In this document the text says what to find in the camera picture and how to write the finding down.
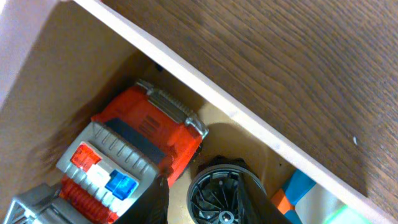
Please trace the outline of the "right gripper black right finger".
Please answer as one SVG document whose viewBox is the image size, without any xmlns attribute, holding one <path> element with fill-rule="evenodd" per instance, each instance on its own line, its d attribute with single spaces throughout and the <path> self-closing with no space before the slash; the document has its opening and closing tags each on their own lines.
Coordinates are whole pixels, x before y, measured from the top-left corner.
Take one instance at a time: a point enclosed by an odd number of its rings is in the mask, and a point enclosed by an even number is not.
<svg viewBox="0 0 398 224">
<path fill-rule="evenodd" d="M 237 199 L 240 224 L 291 224 L 267 198 L 263 188 L 247 173 L 238 177 Z"/>
</svg>

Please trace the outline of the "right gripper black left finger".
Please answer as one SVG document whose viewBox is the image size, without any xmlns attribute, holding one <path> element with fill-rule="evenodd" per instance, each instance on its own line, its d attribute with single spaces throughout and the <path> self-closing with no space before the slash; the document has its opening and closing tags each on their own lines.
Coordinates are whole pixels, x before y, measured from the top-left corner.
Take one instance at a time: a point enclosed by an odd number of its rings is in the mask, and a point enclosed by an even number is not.
<svg viewBox="0 0 398 224">
<path fill-rule="evenodd" d="M 158 176 L 114 224 L 168 224 L 169 185 Z"/>
</svg>

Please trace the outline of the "small black round cap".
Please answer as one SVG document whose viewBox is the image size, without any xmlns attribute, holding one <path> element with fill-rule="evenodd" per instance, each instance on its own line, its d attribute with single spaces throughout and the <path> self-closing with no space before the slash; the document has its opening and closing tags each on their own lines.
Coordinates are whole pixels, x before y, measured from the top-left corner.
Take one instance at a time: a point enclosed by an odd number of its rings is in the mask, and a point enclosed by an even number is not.
<svg viewBox="0 0 398 224">
<path fill-rule="evenodd" d="M 198 166 L 187 193 L 188 212 L 195 223 L 244 223 L 244 209 L 238 196 L 239 176 L 246 174 L 266 190 L 244 159 L 216 156 Z"/>
</svg>

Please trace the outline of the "multicolour puzzle cube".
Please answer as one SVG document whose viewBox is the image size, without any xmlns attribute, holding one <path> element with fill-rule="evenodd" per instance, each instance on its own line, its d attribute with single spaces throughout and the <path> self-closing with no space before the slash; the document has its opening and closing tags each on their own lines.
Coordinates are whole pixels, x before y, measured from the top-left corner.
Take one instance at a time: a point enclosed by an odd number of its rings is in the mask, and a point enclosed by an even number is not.
<svg viewBox="0 0 398 224">
<path fill-rule="evenodd" d="M 301 170 L 295 170 L 271 202 L 293 224 L 371 223 Z"/>
</svg>

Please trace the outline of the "red toy fire truck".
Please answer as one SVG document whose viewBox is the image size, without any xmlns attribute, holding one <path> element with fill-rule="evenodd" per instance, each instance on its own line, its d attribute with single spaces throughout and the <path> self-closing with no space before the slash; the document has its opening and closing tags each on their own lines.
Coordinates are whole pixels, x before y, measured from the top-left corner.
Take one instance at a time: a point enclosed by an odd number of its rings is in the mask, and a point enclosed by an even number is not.
<svg viewBox="0 0 398 224">
<path fill-rule="evenodd" d="M 160 175 L 173 184 L 208 128 L 166 91 L 138 80 L 99 114 L 57 162 L 63 178 L 12 199 L 6 223 L 113 223 Z"/>
</svg>

